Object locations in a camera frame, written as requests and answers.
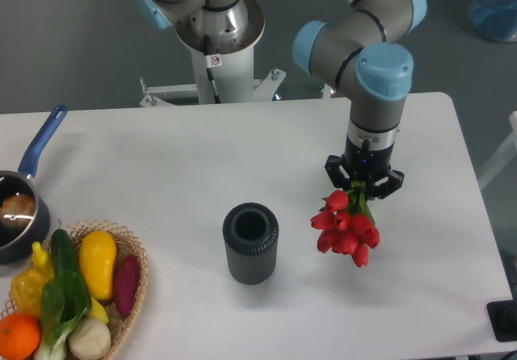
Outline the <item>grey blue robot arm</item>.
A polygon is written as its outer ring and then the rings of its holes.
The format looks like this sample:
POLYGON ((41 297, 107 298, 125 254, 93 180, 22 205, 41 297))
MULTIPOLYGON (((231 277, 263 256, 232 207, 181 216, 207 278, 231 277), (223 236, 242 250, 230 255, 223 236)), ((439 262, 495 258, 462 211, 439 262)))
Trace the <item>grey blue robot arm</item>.
MULTIPOLYGON (((159 29, 172 27, 190 49, 200 103, 249 102, 254 46, 265 19, 255 0, 134 0, 159 29)), ((341 22, 305 24, 292 45, 296 64, 351 100, 345 149, 326 161, 333 185, 362 182, 368 199, 383 199, 403 183, 390 165, 412 84, 414 60, 398 40, 417 27, 427 0, 347 0, 341 22)))

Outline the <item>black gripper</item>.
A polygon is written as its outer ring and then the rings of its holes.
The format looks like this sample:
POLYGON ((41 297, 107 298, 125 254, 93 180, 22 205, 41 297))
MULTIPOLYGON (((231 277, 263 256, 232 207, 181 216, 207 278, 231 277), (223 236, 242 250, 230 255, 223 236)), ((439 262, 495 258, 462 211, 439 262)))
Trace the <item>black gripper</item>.
POLYGON ((350 190, 352 180, 367 181, 367 199, 385 199, 399 190, 405 179, 401 171, 391 170, 392 152, 393 145, 381 150, 372 146, 364 149, 347 138, 344 153, 329 155, 325 170, 335 188, 350 190))

